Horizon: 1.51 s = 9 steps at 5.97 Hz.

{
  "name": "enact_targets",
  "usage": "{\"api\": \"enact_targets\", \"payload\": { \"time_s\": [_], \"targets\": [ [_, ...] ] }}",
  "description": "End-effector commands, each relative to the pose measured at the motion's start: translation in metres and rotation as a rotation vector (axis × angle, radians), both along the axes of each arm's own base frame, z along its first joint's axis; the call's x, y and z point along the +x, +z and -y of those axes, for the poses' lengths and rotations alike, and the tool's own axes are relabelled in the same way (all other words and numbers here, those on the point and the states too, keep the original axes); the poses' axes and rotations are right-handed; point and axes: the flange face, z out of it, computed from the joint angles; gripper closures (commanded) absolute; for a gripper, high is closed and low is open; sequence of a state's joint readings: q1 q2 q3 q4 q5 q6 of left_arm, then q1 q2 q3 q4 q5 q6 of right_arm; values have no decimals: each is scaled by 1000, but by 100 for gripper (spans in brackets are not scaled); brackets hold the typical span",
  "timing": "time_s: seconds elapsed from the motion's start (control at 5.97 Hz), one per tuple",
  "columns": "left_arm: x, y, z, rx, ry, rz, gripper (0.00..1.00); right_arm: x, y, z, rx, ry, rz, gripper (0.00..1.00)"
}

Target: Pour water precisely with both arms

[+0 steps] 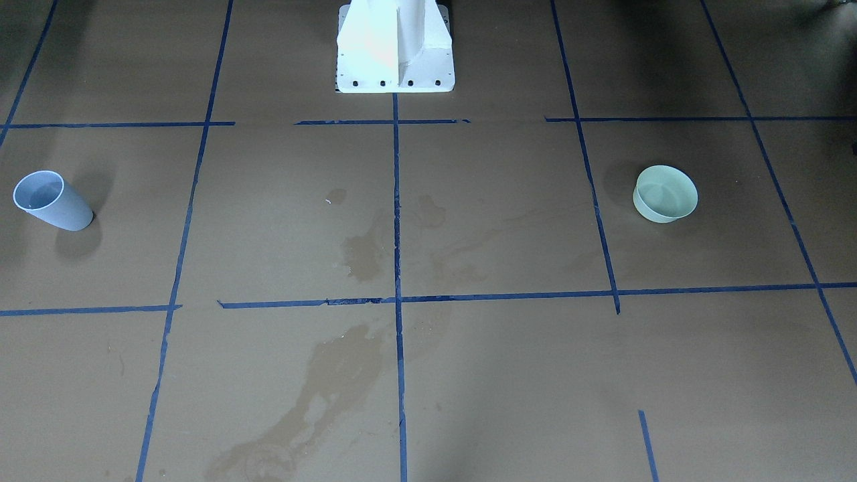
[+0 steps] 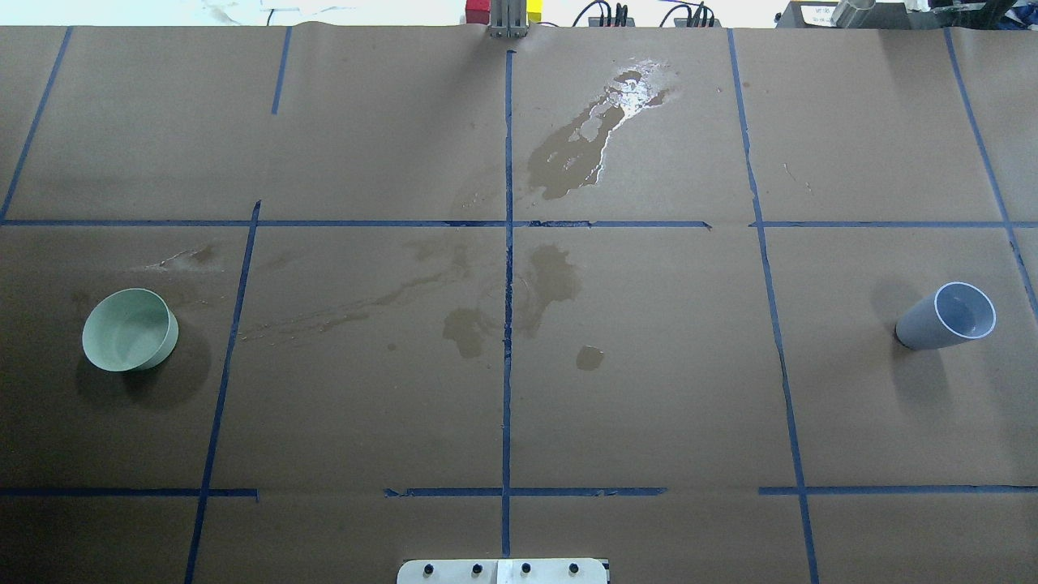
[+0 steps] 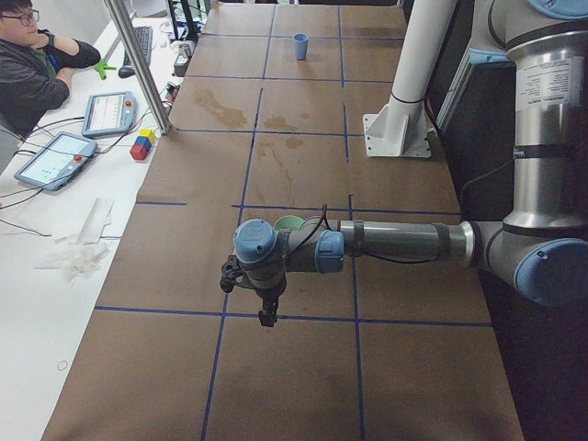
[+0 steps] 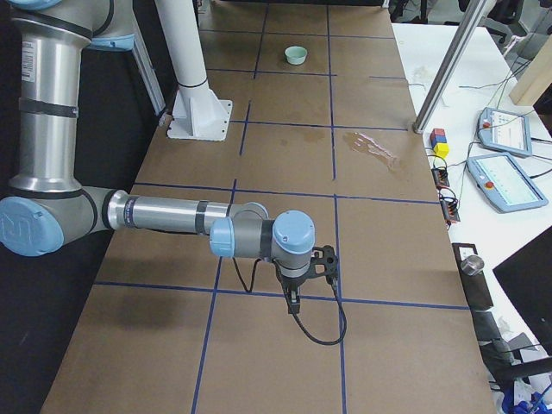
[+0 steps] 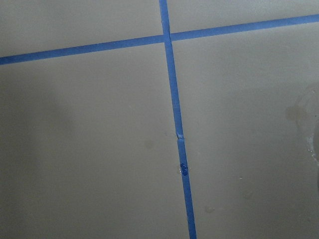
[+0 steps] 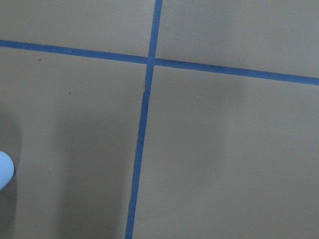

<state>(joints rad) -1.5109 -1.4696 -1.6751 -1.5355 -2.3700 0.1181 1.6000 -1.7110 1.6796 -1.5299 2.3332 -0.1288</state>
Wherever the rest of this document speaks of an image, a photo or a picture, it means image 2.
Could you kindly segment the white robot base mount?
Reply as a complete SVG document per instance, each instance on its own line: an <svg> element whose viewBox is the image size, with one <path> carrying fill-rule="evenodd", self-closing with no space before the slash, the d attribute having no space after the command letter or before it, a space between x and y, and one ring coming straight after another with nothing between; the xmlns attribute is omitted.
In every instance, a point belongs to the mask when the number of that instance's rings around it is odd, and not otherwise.
<svg viewBox="0 0 1038 584"><path fill-rule="evenodd" d="M607 562L589 557L408 560L397 583L609 583Z"/></svg>

